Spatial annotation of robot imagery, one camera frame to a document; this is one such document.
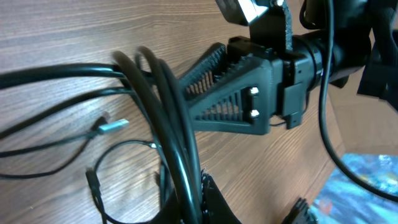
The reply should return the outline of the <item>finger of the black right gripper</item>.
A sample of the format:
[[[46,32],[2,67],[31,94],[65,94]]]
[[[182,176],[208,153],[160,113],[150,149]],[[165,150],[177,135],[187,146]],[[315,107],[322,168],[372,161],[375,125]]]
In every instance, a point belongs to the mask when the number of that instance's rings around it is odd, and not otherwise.
[[[208,90],[226,71],[228,59],[226,46],[222,43],[211,45],[201,57],[179,78],[180,89],[186,100],[200,95],[201,89]]]

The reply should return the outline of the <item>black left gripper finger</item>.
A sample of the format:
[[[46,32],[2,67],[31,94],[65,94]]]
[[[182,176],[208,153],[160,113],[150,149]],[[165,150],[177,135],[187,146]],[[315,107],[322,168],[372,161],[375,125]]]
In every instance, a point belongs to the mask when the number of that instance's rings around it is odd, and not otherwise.
[[[183,206],[178,203],[175,190],[172,191],[164,207],[152,219],[152,224],[178,224],[183,220],[184,223],[192,218],[190,213],[183,213]]]

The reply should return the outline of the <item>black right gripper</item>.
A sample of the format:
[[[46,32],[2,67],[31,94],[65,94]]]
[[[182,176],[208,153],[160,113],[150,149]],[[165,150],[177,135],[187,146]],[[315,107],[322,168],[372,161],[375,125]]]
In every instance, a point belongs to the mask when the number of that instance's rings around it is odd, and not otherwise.
[[[229,64],[208,90],[186,100],[196,131],[264,135],[278,116],[287,129],[301,125],[310,92],[325,75],[343,86],[370,54],[370,39],[335,35],[332,53],[324,31],[295,35],[288,52],[245,37],[227,45]]]

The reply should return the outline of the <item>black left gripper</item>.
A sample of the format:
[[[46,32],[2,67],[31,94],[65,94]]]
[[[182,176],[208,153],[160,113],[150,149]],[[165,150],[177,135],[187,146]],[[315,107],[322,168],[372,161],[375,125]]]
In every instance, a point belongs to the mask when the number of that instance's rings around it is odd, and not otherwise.
[[[201,172],[202,215],[204,224],[241,224],[230,209],[213,177]],[[317,217],[310,211],[307,200],[299,198],[283,219],[282,224],[317,224]]]

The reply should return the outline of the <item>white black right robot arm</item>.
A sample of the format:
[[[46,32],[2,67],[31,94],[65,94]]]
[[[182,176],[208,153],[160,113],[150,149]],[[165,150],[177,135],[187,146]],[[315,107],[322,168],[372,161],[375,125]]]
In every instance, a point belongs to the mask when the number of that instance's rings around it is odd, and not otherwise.
[[[298,126],[310,92],[327,79],[343,87],[365,68],[359,93],[391,100],[385,84],[397,83],[396,1],[323,1],[300,9],[303,35],[292,31],[284,1],[218,1],[230,23],[250,36],[213,44],[180,79],[197,131],[268,133],[273,116]]]

